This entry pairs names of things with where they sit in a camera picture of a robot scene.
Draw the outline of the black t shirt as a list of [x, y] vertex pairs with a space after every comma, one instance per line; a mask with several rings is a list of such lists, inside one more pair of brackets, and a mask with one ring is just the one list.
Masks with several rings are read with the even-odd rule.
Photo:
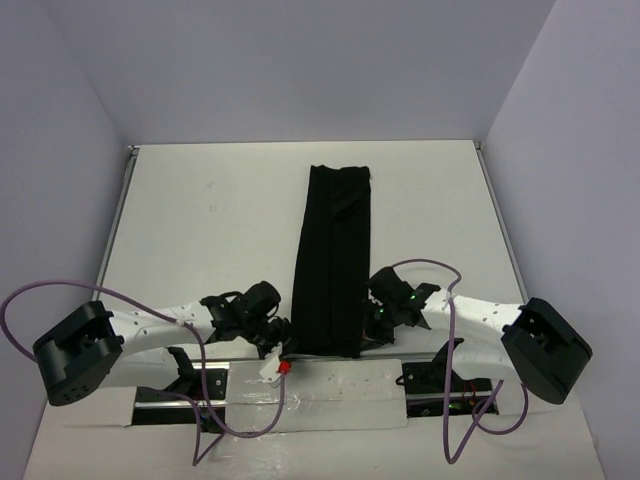
[[370, 271], [370, 179], [366, 166], [310, 168], [291, 304], [300, 354], [360, 356]]

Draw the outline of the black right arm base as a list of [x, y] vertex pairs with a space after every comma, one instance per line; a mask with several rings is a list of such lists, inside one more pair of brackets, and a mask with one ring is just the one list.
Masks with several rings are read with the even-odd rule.
[[[402, 361], [402, 374], [395, 383], [404, 389], [409, 418], [443, 415], [447, 346], [445, 343], [431, 360]], [[463, 380], [453, 372], [450, 390], [449, 414], [470, 415], [472, 408], [492, 393], [492, 384], [486, 378]]]

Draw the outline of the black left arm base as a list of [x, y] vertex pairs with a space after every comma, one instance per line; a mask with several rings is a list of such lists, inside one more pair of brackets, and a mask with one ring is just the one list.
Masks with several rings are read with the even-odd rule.
[[207, 410], [201, 380], [201, 367], [196, 366], [179, 347], [168, 352], [175, 360], [177, 378], [158, 392], [138, 387], [132, 413], [133, 426], [196, 425], [204, 433], [221, 433], [223, 429]]

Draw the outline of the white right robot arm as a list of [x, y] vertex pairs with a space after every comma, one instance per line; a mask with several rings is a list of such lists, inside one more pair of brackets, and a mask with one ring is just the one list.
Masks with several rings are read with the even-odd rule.
[[447, 391], [467, 380], [504, 380], [560, 405], [593, 357], [589, 343], [540, 298], [496, 303], [429, 283], [413, 287], [391, 266], [376, 272], [367, 288], [365, 340], [388, 345], [397, 331], [426, 330], [430, 341], [443, 342], [434, 377]]

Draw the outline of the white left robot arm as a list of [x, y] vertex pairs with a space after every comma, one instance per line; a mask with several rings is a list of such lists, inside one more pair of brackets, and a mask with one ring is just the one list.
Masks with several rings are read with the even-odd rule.
[[109, 387], [146, 387], [184, 398], [201, 377], [185, 345], [238, 338], [256, 348], [261, 375], [273, 382], [280, 360], [296, 347], [291, 323], [275, 314], [280, 301], [275, 287], [261, 281], [244, 293], [159, 311], [111, 311], [101, 301], [86, 302], [33, 345], [47, 399], [66, 406]]

